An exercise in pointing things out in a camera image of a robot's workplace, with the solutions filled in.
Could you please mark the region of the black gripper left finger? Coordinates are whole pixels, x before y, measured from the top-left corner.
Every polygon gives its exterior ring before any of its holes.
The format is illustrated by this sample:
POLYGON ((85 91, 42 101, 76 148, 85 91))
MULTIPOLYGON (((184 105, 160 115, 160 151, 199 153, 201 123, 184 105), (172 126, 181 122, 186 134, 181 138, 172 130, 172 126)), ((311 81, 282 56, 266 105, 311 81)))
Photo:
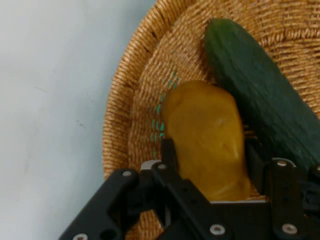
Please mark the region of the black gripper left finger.
POLYGON ((123 240, 141 214, 154 211, 162 240, 211 240, 206 210, 209 202, 177 171, 174 142, 161 143, 161 161, 150 169, 121 168, 102 184, 72 223, 63 240, 123 240))

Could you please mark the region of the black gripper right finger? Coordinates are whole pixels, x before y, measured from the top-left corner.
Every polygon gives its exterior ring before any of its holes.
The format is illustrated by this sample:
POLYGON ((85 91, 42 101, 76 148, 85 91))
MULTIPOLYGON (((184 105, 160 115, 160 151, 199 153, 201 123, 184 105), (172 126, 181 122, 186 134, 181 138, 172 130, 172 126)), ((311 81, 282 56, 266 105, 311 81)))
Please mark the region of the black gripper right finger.
POLYGON ((291 160, 272 158, 256 140, 245 142, 247 170, 257 192, 268 198, 273 240, 320 238, 320 166, 308 172, 291 160))

